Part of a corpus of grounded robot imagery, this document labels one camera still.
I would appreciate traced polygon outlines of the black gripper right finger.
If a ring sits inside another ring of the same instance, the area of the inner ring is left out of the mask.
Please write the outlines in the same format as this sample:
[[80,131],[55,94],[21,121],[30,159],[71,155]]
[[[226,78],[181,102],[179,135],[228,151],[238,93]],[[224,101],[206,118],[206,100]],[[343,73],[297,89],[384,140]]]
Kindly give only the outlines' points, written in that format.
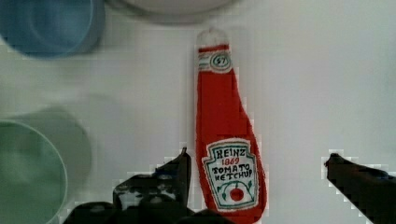
[[373,224],[396,223],[396,178],[332,153],[324,162],[327,179]]

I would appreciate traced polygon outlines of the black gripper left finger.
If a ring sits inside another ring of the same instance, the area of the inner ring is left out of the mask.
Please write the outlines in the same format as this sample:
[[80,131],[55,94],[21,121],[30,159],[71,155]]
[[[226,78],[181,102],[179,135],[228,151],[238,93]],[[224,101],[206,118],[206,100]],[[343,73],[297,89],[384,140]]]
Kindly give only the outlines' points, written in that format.
[[121,210],[137,207],[144,200],[164,196],[186,206],[191,184],[191,156],[181,153],[149,175],[134,175],[113,189],[113,203]]

